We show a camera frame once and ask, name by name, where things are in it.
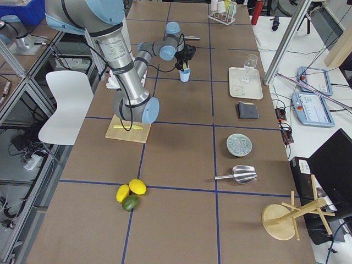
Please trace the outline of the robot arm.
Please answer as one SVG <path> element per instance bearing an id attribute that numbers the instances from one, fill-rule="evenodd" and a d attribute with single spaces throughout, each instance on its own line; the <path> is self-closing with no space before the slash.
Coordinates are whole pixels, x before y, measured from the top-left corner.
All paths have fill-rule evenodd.
<path id="1" fill-rule="evenodd" d="M 151 124 L 157 119 L 160 103 L 141 82 L 153 57 L 176 59 L 176 69 L 183 71 L 196 52 L 196 47 L 185 42 L 179 24 L 170 22 L 163 41 L 139 44 L 138 55 L 132 58 L 123 36 L 123 1 L 46 1 L 45 16 L 47 24 L 58 31 L 88 33 L 97 41 L 119 84 L 113 107 L 121 120 Z"/>
<path id="2" fill-rule="evenodd" d="M 165 33 L 166 33 L 165 38 L 173 38 L 177 42 L 179 42 L 181 28 L 177 22 L 171 21 L 166 25 Z"/>

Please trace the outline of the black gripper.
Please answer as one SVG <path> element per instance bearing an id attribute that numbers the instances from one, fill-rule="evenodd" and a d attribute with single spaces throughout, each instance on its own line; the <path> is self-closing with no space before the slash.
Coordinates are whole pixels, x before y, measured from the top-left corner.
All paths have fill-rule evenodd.
<path id="1" fill-rule="evenodd" d="M 175 53 L 175 58 L 177 59 L 175 66 L 182 66 L 182 70 L 186 70 L 186 66 L 189 65 L 189 61 L 192 60 L 195 52 L 195 46 L 184 44 L 184 48 Z"/>

